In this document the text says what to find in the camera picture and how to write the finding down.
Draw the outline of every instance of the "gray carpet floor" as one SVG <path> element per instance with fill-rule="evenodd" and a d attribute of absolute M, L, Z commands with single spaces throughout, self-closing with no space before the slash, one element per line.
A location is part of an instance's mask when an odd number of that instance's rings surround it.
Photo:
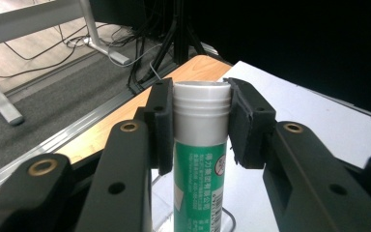
<path fill-rule="evenodd" d="M 145 50 L 154 45 L 146 43 Z M 134 43 L 120 47 L 118 51 L 131 60 L 135 58 Z M 149 64 L 157 53 L 158 48 L 155 48 L 143 57 L 138 79 L 150 69 Z M 66 72 L 56 73 L 67 74 L 14 104 L 25 118 L 23 124 L 10 126 L 0 115 L 0 168 L 127 88 L 131 67 L 118 67 L 101 54 L 86 59 L 90 59 L 84 61 L 87 66 L 75 65 L 68 67 Z M 168 53 L 161 67 L 171 60 Z"/>

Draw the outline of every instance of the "bottle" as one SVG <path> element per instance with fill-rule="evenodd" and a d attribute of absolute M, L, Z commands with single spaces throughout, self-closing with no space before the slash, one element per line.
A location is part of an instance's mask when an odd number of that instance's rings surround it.
<path fill-rule="evenodd" d="M 220 231 L 231 86 L 174 83 L 174 231 Z"/>

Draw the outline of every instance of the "green label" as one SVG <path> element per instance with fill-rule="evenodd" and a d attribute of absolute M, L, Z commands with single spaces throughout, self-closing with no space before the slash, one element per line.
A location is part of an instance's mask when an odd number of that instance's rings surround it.
<path fill-rule="evenodd" d="M 174 151 L 174 231 L 219 231 L 226 143 Z"/>

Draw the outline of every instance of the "dark background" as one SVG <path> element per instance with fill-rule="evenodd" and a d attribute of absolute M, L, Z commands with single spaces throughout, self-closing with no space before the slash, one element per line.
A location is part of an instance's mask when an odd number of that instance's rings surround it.
<path fill-rule="evenodd" d="M 163 35 L 171 22 L 173 1 L 156 2 L 166 6 L 158 12 Z M 155 1 L 144 3 L 150 15 Z M 244 61 L 371 111 L 371 1 L 184 3 L 200 41 L 212 45 L 229 63 Z M 116 9 L 114 15 L 123 10 Z"/>

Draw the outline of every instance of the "white bottle cap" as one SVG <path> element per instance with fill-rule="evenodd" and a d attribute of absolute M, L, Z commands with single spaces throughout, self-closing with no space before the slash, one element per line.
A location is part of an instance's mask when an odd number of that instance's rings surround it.
<path fill-rule="evenodd" d="M 183 81 L 173 88 L 174 138 L 191 146 L 227 141 L 231 85 L 227 82 Z"/>

